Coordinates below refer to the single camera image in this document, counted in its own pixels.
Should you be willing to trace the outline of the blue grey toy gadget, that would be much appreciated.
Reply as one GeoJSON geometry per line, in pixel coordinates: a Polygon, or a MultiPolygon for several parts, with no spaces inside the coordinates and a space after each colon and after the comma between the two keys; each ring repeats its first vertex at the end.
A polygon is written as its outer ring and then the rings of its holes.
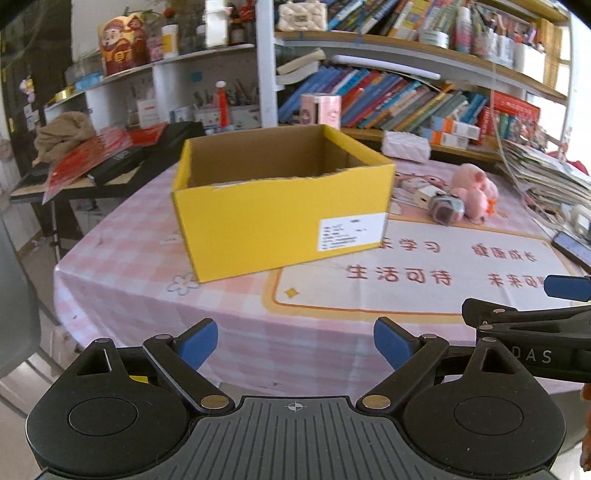
{"type": "Polygon", "coordinates": [[[437,194],[430,199],[428,210],[436,223],[451,226],[464,218],[465,204],[457,196],[437,194]]]}

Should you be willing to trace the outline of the pink plush pig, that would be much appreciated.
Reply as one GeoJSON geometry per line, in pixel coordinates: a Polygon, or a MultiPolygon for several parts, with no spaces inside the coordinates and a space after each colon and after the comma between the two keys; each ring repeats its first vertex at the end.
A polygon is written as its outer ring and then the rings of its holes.
{"type": "Polygon", "coordinates": [[[462,164],[456,170],[449,192],[464,202],[464,215],[473,222],[484,221],[495,213],[498,188],[487,174],[474,164],[462,164]]]}

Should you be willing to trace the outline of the white staples box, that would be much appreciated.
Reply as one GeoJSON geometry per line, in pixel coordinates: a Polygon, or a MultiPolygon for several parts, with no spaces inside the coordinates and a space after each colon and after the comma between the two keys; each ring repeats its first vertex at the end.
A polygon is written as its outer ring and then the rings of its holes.
{"type": "Polygon", "coordinates": [[[410,195],[416,206],[423,209],[427,209],[433,199],[446,194],[445,190],[429,183],[423,178],[404,180],[401,183],[401,188],[410,195]]]}

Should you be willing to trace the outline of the grey chair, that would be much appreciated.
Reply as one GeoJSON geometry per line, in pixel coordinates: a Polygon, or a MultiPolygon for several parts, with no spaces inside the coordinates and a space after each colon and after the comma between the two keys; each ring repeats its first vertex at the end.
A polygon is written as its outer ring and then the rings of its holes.
{"type": "Polygon", "coordinates": [[[4,378],[41,343],[39,299],[1,220],[0,354],[4,378]]]}

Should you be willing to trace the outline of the red dictionary books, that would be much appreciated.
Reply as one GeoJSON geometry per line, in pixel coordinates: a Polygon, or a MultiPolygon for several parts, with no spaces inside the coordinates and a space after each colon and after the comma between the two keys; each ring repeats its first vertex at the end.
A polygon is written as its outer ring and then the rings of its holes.
{"type": "Polygon", "coordinates": [[[497,150],[497,138],[500,138],[528,145],[534,140],[540,116],[539,107],[506,93],[494,91],[478,116],[477,126],[481,132],[475,144],[497,150]]]}

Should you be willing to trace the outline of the upper orange white box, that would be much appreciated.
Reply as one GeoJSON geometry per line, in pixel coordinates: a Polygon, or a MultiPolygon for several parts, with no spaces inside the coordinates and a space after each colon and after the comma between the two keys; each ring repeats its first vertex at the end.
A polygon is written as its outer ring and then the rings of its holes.
{"type": "Polygon", "coordinates": [[[474,141],[480,138],[481,132],[481,129],[477,125],[437,116],[431,118],[431,128],[435,131],[453,134],[474,141]]]}

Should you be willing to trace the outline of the black electronic keyboard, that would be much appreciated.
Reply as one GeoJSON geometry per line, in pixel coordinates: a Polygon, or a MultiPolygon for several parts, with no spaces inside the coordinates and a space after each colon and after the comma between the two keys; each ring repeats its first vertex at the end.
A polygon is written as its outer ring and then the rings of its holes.
{"type": "Polygon", "coordinates": [[[179,160],[184,142],[205,135],[201,122],[166,125],[151,146],[132,146],[85,173],[53,200],[127,198],[179,160]]]}

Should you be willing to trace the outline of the red paper packets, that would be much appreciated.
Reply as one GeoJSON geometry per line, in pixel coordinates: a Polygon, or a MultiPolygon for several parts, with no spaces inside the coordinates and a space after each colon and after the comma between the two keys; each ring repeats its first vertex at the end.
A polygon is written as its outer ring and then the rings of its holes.
{"type": "Polygon", "coordinates": [[[145,147],[156,145],[166,127],[166,123],[158,123],[133,130],[107,128],[85,141],[50,167],[42,203],[50,202],[75,181],[108,161],[114,160],[119,167],[125,159],[124,153],[142,153],[145,147]]]}

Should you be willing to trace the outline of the white bookshelf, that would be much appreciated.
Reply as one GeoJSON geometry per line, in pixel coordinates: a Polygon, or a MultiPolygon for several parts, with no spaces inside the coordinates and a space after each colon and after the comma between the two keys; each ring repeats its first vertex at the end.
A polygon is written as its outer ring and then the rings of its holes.
{"type": "Polygon", "coordinates": [[[130,69],[102,80],[45,109],[47,119],[74,109],[86,108],[96,129],[122,125],[138,102],[152,100],[160,120],[173,110],[193,103],[195,92],[211,91],[218,80],[235,86],[252,81],[259,97],[259,119],[264,127],[276,126],[277,67],[294,57],[321,48],[330,61],[360,57],[401,64],[416,69],[418,76],[443,80],[456,87],[483,87],[504,91],[522,99],[533,96],[568,107],[571,96],[508,67],[474,55],[416,41],[346,32],[276,32],[269,1],[256,5],[256,43],[217,47],[164,59],[130,69]]]}

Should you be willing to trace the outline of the red hanging tassel ornament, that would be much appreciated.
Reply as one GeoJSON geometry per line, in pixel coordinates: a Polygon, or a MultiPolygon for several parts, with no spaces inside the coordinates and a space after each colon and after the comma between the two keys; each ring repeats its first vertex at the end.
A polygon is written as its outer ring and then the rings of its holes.
{"type": "Polygon", "coordinates": [[[226,95],[226,82],[218,80],[215,83],[216,88],[216,106],[219,113],[219,129],[226,130],[229,127],[229,105],[228,95],[226,95]]]}

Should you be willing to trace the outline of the pink cylindrical pen holder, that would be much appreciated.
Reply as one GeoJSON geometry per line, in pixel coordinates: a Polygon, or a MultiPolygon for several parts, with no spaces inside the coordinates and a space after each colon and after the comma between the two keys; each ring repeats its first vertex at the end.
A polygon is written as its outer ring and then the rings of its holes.
{"type": "Polygon", "coordinates": [[[301,125],[326,125],[341,128],[342,97],[332,94],[304,94],[301,96],[301,125]]]}

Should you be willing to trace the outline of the white round jar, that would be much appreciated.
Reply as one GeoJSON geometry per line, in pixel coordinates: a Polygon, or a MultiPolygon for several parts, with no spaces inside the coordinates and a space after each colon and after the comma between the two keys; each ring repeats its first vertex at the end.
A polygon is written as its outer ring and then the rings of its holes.
{"type": "Polygon", "coordinates": [[[421,30],[419,32],[418,41],[425,45],[444,49],[448,49],[450,45],[449,35],[446,32],[438,30],[421,30]]]}

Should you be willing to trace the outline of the white yellow bottle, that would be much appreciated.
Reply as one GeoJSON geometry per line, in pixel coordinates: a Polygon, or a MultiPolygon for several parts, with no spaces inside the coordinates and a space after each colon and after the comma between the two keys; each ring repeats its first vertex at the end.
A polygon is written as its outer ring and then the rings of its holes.
{"type": "Polygon", "coordinates": [[[178,25],[167,24],[161,27],[162,55],[164,59],[179,56],[178,25]]]}

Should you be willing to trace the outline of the black door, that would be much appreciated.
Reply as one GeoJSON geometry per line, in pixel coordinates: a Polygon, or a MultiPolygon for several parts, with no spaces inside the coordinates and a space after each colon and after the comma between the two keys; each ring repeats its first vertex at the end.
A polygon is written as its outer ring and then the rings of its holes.
{"type": "Polygon", "coordinates": [[[30,150],[43,107],[65,87],[71,65],[69,1],[17,1],[21,11],[1,30],[1,85],[8,135],[30,150]]]}

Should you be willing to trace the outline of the cream quilted handbag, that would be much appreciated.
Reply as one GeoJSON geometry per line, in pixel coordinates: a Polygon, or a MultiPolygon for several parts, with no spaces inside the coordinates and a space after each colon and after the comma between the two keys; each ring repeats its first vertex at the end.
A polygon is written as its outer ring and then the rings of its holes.
{"type": "Polygon", "coordinates": [[[277,11],[276,29],[281,32],[322,32],[328,27],[328,6],[322,1],[287,1],[277,11]]]}

